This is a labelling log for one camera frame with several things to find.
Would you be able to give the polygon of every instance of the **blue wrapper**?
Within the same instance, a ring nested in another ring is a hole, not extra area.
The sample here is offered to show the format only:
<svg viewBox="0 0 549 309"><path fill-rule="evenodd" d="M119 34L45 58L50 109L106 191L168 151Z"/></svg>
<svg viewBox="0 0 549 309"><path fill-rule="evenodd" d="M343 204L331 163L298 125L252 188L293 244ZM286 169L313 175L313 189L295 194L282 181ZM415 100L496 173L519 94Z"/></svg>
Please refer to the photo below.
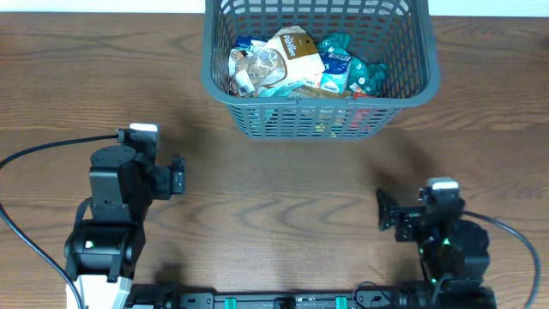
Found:
<svg viewBox="0 0 549 309"><path fill-rule="evenodd" d="M324 63L320 89L343 94L347 87L349 67L353 57L334 54L333 52L320 52L319 54Z"/></svg>

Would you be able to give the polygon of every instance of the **white object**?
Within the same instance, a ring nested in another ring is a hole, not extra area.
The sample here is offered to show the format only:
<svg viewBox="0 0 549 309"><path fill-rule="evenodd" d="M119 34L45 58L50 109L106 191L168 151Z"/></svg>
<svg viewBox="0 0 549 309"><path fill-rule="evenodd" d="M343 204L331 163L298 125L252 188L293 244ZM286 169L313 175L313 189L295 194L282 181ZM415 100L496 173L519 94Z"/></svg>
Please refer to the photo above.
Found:
<svg viewBox="0 0 549 309"><path fill-rule="evenodd" d="M234 75L234 80L238 84L238 93L240 96L245 96L250 92L256 91L254 84L251 83L250 76L246 70L241 70Z"/></svg>
<svg viewBox="0 0 549 309"><path fill-rule="evenodd" d="M210 0L4 0L0 11L204 13L205 1ZM429 0L429 8L431 15L549 17L547 0Z"/></svg>
<svg viewBox="0 0 549 309"><path fill-rule="evenodd" d="M435 190L459 189L460 184L450 177L437 177L427 180L427 185Z"/></svg>
<svg viewBox="0 0 549 309"><path fill-rule="evenodd" d="M265 49L278 51L284 62L286 74L278 82L267 85L262 81L260 86L282 87L293 85L295 82L311 78L315 74L324 72L324 64L317 48L307 32L300 26L284 27L280 29L264 46Z"/></svg>
<svg viewBox="0 0 549 309"><path fill-rule="evenodd" d="M156 126L156 124L130 124L130 129L147 132L158 132L158 126Z"/></svg>
<svg viewBox="0 0 549 309"><path fill-rule="evenodd" d="M132 281L119 277L115 283L106 281L104 275L82 275L74 282L87 309L123 309ZM75 295L66 286L67 309L78 309Z"/></svg>

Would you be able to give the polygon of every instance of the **food package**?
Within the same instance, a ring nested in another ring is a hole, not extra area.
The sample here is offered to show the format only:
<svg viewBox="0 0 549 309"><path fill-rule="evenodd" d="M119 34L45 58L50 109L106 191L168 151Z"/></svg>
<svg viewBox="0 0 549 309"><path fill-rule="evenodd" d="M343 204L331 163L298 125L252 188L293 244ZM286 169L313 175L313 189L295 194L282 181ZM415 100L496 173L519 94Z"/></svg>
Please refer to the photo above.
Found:
<svg viewBox="0 0 549 309"><path fill-rule="evenodd" d="M307 76L305 78L305 85L320 89L320 83L322 81L323 81L323 73L318 73L318 74L315 74L314 76Z"/></svg>
<svg viewBox="0 0 549 309"><path fill-rule="evenodd" d="M303 82L304 78L324 72L323 61L317 47L303 28L284 27L271 38L263 49L279 54L283 70L276 70L258 86L260 94L268 88L292 86Z"/></svg>
<svg viewBox="0 0 549 309"><path fill-rule="evenodd" d="M347 89L353 92L380 96L386 78L387 65L366 65L362 60L353 57L353 60L351 60Z"/></svg>
<svg viewBox="0 0 549 309"><path fill-rule="evenodd" d="M369 95L361 92L354 92L353 99L358 99L358 98L377 98L377 96Z"/></svg>
<svg viewBox="0 0 549 309"><path fill-rule="evenodd" d="M338 55L348 55L347 48L351 43L351 36L347 33L332 33L318 43L319 52L332 52Z"/></svg>
<svg viewBox="0 0 549 309"><path fill-rule="evenodd" d="M351 56L321 52L320 58L324 63L323 78L320 89L342 94L347 87Z"/></svg>
<svg viewBox="0 0 549 309"><path fill-rule="evenodd" d="M235 97L240 97L238 84L237 81L234 80L234 77L229 77L229 94Z"/></svg>
<svg viewBox="0 0 549 309"><path fill-rule="evenodd" d="M282 61L277 51L260 45L254 45L251 49L232 49L228 63L229 76L238 84L239 96L255 95L262 82L279 81L280 76L286 74Z"/></svg>

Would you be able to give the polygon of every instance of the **white snack package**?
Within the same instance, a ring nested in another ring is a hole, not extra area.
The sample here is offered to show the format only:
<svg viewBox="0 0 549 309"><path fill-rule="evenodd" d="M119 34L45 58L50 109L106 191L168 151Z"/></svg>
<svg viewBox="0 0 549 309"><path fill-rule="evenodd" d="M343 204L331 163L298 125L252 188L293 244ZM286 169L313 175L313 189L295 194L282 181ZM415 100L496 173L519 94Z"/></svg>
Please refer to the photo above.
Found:
<svg viewBox="0 0 549 309"><path fill-rule="evenodd" d="M318 55L315 43L300 26L282 28L263 48L279 52L285 67L284 76L266 79L266 81L276 82L270 84L262 82L259 85L264 88L287 86L324 72L324 64Z"/></svg>
<svg viewBox="0 0 549 309"><path fill-rule="evenodd" d="M239 73L234 75L234 80L238 84L238 93L240 96L245 96L250 92L256 91L254 84L251 83L250 76L246 70L241 70Z"/></svg>

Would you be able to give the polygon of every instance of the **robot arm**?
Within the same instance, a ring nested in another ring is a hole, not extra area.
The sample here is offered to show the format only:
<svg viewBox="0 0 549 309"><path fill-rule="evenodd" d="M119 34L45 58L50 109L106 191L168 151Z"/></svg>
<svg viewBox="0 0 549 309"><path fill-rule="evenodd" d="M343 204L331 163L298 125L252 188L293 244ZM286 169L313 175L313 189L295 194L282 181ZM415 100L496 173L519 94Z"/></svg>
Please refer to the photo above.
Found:
<svg viewBox="0 0 549 309"><path fill-rule="evenodd" d="M378 190L379 227L396 227L396 241L415 241L423 282L398 287L360 285L352 292L314 294L178 293L176 286L134 285L145 245L143 222L154 199L184 191L184 161L154 164L158 132L138 125L118 130L117 146L92 154L92 196L77 211L65 244L66 271L87 309L364 309L495 308L482 288L490 263L487 232L461 220L465 202L452 179L431 179L421 190L423 206L402 208ZM83 220L90 208L92 219ZM67 287L67 307L76 309Z"/></svg>
<svg viewBox="0 0 549 309"><path fill-rule="evenodd" d="M92 196L81 203L65 243L65 267L88 309L124 308L145 246L143 222L154 199L184 192L184 160L156 166L158 131L151 124L117 130L119 145L92 154ZM83 220L87 209L92 219ZM67 287L67 307L77 308Z"/></svg>

